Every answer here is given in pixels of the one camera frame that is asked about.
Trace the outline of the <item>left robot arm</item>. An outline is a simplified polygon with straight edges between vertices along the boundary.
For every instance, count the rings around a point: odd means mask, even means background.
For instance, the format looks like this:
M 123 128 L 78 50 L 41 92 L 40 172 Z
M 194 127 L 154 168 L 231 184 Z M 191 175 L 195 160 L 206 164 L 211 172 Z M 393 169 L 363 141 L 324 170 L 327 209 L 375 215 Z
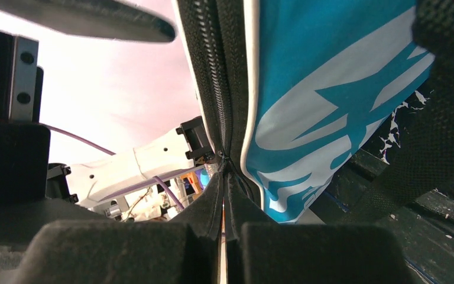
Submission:
M 71 36 L 169 43 L 165 19 L 119 1 L 0 1 L 0 11 Z M 208 163 L 201 117 L 151 143 L 90 163 L 52 165 L 53 127 L 39 122 L 44 70 L 39 43 L 0 31 L 0 206 L 61 198 L 92 208 Z

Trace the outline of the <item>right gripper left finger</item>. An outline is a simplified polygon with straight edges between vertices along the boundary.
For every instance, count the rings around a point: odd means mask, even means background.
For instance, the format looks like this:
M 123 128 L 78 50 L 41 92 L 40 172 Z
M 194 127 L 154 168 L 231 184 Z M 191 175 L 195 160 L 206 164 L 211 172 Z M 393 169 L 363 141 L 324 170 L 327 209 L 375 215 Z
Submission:
M 168 222 L 116 222 L 64 201 L 0 208 L 1 283 L 218 283 L 223 180 Z

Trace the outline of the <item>blue racket bag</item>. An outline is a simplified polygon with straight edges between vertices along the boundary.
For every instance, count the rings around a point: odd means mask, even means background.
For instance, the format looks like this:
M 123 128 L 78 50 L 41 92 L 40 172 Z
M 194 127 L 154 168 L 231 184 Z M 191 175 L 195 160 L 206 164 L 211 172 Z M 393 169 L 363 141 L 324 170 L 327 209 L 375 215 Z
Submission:
M 208 137 L 231 182 L 296 222 L 426 83 L 401 149 L 343 222 L 454 179 L 454 1 L 175 1 Z

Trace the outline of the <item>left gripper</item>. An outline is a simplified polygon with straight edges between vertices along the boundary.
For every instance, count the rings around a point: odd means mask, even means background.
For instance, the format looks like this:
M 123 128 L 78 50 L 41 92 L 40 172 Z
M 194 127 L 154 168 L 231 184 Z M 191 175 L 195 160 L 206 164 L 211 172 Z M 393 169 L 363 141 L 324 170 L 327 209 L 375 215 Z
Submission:
M 45 197 L 50 130 L 38 122 L 38 42 L 0 31 L 0 206 Z

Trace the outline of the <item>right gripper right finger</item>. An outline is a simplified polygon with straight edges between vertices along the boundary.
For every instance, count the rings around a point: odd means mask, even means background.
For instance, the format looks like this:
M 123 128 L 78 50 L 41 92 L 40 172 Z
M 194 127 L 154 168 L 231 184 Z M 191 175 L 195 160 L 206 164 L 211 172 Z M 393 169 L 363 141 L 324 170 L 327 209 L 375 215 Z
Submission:
M 229 283 L 413 283 L 401 248 L 370 225 L 282 225 L 223 176 Z

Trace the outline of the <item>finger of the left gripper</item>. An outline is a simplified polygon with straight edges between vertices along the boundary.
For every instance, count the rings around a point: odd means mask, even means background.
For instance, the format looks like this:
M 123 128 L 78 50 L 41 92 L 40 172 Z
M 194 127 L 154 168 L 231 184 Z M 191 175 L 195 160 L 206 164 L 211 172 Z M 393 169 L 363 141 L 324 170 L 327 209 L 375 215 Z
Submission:
M 58 32 L 83 37 L 171 43 L 171 22 L 127 1 L 0 0 L 0 11 Z

